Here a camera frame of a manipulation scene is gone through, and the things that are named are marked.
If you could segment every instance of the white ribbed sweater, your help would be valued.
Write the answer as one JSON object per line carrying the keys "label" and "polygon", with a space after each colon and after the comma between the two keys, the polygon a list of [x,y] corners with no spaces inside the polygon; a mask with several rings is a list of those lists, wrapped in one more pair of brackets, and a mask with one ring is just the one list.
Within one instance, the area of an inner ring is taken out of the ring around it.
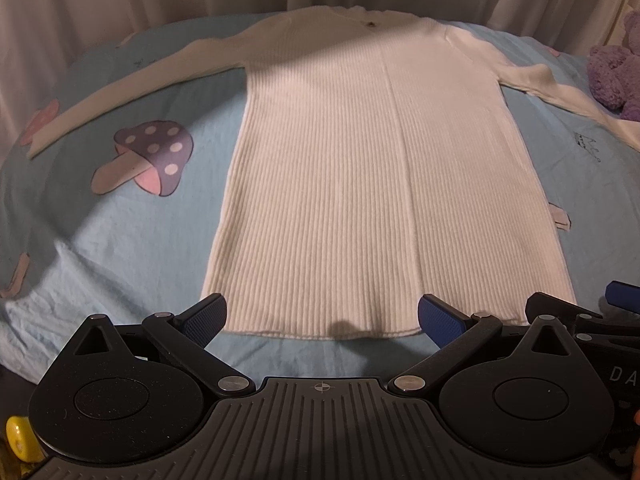
{"label": "white ribbed sweater", "polygon": [[592,117],[635,149],[640,125],[434,20],[311,7],[195,41],[60,115],[30,156],[139,96],[236,66],[248,101],[202,292],[227,298],[227,330],[410,334],[427,292],[512,323],[526,322],[535,291],[575,301],[498,84]]}

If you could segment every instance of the pink mushroom print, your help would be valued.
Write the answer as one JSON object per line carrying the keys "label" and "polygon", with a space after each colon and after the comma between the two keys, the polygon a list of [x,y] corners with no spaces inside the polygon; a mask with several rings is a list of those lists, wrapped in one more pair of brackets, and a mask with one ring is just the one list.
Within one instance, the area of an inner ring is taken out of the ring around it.
{"label": "pink mushroom print", "polygon": [[560,53],[556,49],[554,49],[552,46],[546,46],[545,45],[545,48],[548,50],[549,54],[551,54],[552,56],[554,56],[554,57],[559,57],[560,56]]}
{"label": "pink mushroom print", "polygon": [[27,269],[29,268],[29,261],[29,255],[27,253],[22,253],[20,255],[8,287],[0,289],[0,298],[5,300],[7,298],[13,298],[20,293],[24,277],[27,274]]}
{"label": "pink mushroom print", "polygon": [[27,127],[20,137],[18,143],[21,146],[26,146],[31,143],[31,139],[33,136],[39,131],[41,128],[49,124],[53,119],[56,118],[58,114],[58,110],[60,109],[60,102],[57,99],[53,99],[45,108],[42,110],[36,110],[27,124]]}
{"label": "pink mushroom print", "polygon": [[113,136],[118,156],[98,168],[91,190],[108,193],[133,179],[146,192],[171,195],[191,158],[193,139],[174,121],[150,121],[118,130]]}
{"label": "pink mushroom print", "polygon": [[564,209],[549,202],[549,211],[551,212],[551,218],[554,219],[554,223],[558,229],[562,229],[563,231],[571,229],[571,220]]}

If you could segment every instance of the purple plush toy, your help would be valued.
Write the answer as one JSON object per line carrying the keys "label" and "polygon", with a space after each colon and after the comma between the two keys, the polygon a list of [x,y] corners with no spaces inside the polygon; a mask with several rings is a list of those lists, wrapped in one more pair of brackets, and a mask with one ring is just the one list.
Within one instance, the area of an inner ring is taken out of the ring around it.
{"label": "purple plush toy", "polygon": [[629,48],[594,46],[587,62],[591,93],[609,110],[622,108],[621,119],[640,121],[640,12],[625,16]]}

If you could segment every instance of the light blue bedsheet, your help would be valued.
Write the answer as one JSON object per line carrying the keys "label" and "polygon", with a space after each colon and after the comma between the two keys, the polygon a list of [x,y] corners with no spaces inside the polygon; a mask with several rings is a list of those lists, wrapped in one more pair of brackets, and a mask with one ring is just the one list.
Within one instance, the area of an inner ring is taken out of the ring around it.
{"label": "light blue bedsheet", "polygon": [[[262,17],[189,20],[137,34],[120,48],[105,44],[76,62],[52,97],[63,112],[197,38],[237,34]],[[583,59],[556,59],[533,40],[461,26],[514,62],[547,63],[559,82],[586,89]],[[640,153],[593,121],[511,89],[504,95],[549,201],[572,220],[560,239],[578,301],[597,309],[610,280],[640,283]],[[0,286],[21,252],[31,265],[20,294],[0,300],[0,363],[37,381],[89,314],[128,324],[198,301],[245,102],[244,71],[230,70],[105,114],[33,161],[26,147],[12,149],[0,170]],[[94,171],[115,156],[114,133],[151,120],[177,121],[193,137],[177,190],[158,197],[128,182],[93,194]],[[207,349],[259,384],[268,375],[389,378],[436,346],[425,335],[312,342],[223,333]]]}

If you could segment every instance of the ribbed black plate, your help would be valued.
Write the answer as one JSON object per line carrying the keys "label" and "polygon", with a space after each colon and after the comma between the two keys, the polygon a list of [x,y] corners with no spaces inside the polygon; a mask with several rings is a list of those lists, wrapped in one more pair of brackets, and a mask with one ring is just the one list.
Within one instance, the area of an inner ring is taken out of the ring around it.
{"label": "ribbed black plate", "polygon": [[427,402],[375,379],[270,378],[221,400],[200,432],[146,463],[97,468],[49,460],[34,480],[612,480],[595,460],[553,468],[494,462],[461,446]]}

